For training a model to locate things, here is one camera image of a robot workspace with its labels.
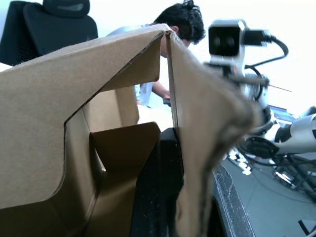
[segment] floor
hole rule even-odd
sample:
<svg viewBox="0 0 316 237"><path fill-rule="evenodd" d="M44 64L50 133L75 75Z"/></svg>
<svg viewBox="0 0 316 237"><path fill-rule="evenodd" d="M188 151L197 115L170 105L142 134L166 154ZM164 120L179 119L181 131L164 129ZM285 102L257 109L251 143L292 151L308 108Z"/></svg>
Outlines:
<svg viewBox="0 0 316 237"><path fill-rule="evenodd" d="M305 237L298 221L316 221L316 204L267 175L254 170L246 176L225 160L256 237Z"/></svg>

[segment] cardboard box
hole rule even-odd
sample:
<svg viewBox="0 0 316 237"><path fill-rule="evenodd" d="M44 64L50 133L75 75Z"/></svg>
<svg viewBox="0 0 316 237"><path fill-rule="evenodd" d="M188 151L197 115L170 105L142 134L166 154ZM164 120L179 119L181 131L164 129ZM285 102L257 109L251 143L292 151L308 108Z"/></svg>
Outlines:
<svg viewBox="0 0 316 237"><path fill-rule="evenodd" d="M129 236L137 176L160 134L135 125L133 85L158 80L164 35L187 190L203 188L197 172L252 125L250 104L166 25L95 39L0 74L0 236Z"/></svg>

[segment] robotic arm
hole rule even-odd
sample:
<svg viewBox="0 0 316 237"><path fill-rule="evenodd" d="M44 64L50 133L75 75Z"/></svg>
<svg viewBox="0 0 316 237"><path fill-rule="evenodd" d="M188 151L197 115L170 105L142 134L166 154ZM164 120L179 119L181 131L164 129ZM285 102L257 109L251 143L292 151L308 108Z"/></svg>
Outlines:
<svg viewBox="0 0 316 237"><path fill-rule="evenodd" d="M303 117L282 128L270 110L269 80L255 68L284 58L288 54L286 45L267 31L250 30L244 20L215 20L208 32L211 55L208 65L220 69L222 76L237 84L248 99L258 103L262 111L263 123L245 136L244 143L239 148L261 158L316 152L316 114ZM266 46L271 42L282 48L284 56L254 65L245 64L246 46ZM246 75L245 69L252 69L257 76Z"/></svg>

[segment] black hair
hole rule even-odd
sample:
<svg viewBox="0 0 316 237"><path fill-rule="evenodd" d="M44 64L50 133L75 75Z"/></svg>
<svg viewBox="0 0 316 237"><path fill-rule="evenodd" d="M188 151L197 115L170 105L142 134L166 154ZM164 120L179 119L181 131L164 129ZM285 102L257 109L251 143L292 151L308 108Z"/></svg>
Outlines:
<svg viewBox="0 0 316 237"><path fill-rule="evenodd" d="M179 37L182 40L197 44L205 37L202 14L193 0L185 0L164 10L154 21L156 24L166 23L179 28Z"/></svg>

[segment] brown cardboard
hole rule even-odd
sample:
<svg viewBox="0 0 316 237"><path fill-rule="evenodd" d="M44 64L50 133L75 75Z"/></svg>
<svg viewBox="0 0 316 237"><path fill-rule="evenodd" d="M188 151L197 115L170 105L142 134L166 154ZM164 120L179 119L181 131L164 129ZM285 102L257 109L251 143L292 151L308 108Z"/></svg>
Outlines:
<svg viewBox="0 0 316 237"><path fill-rule="evenodd" d="M203 177L253 124L253 110L157 25L0 74L0 236L128 236L137 176L160 133L154 123L125 127L139 118L132 86L158 79L164 34L188 194L179 209L191 215L187 235L203 229L205 195L196 193L209 191Z"/></svg>

